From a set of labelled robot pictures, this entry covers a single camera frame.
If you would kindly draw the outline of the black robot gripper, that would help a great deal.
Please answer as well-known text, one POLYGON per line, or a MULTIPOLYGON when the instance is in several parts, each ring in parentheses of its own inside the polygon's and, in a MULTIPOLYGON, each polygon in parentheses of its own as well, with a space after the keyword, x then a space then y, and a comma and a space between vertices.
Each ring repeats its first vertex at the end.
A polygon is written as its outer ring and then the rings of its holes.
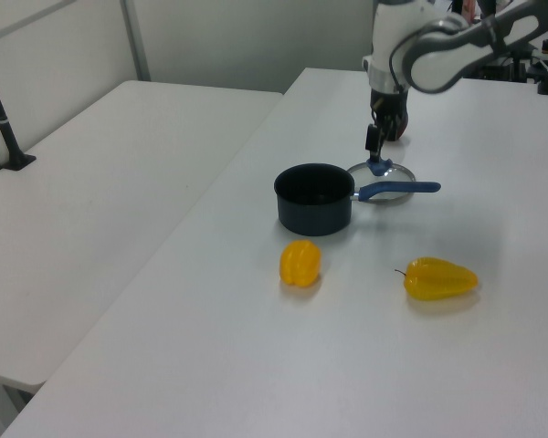
POLYGON ((407 98, 407 91, 396 94, 371 91, 370 106, 374 124, 368 125, 365 140, 370 162, 379 162, 385 143, 404 134, 408 124, 407 98))

